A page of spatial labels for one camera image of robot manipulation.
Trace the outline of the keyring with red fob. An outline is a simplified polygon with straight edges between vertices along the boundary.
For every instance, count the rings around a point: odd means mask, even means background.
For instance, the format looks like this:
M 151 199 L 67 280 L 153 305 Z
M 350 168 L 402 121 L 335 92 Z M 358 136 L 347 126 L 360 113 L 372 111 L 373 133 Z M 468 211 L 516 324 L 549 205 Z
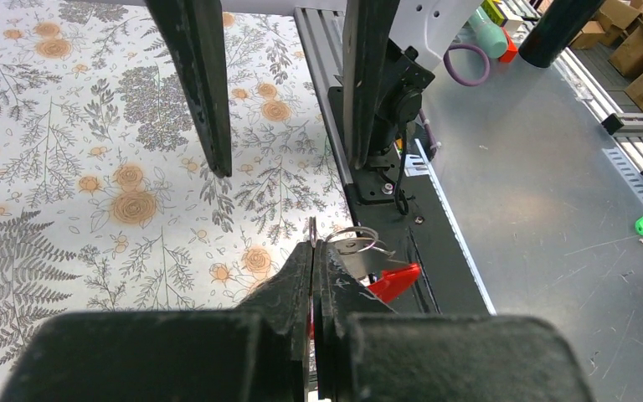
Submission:
M 416 262 L 398 260 L 378 231 L 365 226 L 337 230 L 324 239 L 336 249 L 352 278 L 389 306 L 418 280 Z

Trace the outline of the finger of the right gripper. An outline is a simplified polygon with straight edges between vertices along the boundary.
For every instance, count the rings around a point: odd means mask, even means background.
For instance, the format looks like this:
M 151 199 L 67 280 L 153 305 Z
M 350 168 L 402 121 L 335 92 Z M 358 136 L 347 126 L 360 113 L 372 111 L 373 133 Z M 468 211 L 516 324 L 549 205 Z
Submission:
M 209 169 L 232 175 L 223 8 L 220 1 L 145 2 L 172 61 Z
M 399 0 L 348 1 L 342 32 L 343 130 L 349 166 L 368 158 L 388 37 Z

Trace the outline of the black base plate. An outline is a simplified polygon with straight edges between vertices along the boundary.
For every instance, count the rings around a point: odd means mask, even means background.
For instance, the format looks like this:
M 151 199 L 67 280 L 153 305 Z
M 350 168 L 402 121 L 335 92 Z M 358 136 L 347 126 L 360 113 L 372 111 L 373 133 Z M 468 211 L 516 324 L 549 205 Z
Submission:
M 396 259 L 415 262 L 421 268 L 419 279 L 390 306 L 404 313 L 491 314 L 470 254 L 430 176 L 400 179 L 395 150 L 375 157 L 363 169 L 351 169 L 342 149 L 342 88 L 330 87 L 323 99 L 328 137 L 353 223 L 376 230 Z

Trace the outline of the cardboard boxes on shelf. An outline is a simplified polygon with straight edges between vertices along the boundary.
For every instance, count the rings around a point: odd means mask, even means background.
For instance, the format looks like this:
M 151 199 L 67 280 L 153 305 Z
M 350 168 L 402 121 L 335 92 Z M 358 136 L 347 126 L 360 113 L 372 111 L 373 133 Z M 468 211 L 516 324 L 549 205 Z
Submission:
M 643 1 L 605 1 L 570 44 L 618 107 L 643 112 Z

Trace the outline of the floral table mat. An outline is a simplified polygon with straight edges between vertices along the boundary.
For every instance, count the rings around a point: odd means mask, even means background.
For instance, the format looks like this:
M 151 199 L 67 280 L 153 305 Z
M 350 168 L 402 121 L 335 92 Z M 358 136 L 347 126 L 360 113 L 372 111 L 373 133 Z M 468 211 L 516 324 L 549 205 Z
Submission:
M 0 390 L 57 314 L 231 307 L 350 225 L 295 21 L 223 26 L 229 178 L 146 8 L 0 1 Z

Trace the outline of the teal bottle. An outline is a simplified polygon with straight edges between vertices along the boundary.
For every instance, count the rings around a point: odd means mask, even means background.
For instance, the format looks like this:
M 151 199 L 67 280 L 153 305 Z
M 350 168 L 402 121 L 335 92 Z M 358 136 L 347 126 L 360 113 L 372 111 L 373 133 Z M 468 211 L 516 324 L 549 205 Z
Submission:
M 507 38 L 502 28 L 493 23 L 482 8 L 477 8 L 468 23 L 476 36 L 477 46 L 490 59 L 501 58 L 508 50 Z

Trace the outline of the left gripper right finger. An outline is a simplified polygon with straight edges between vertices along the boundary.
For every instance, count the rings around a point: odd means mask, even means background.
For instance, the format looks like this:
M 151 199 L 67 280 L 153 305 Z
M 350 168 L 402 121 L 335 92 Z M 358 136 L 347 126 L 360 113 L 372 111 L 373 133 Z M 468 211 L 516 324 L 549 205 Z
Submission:
M 333 245 L 318 241 L 313 261 L 314 333 L 342 333 L 342 324 L 352 313 L 394 310 L 347 271 Z

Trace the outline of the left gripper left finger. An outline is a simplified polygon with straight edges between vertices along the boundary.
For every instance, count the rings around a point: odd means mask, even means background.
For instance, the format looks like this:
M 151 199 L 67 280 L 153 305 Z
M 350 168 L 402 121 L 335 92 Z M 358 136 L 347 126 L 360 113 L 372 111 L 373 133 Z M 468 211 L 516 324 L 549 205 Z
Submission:
M 277 333 L 308 332 L 311 309 L 311 274 L 314 248 L 298 243 L 279 272 L 255 288 L 239 305 L 244 312 L 257 312 Z

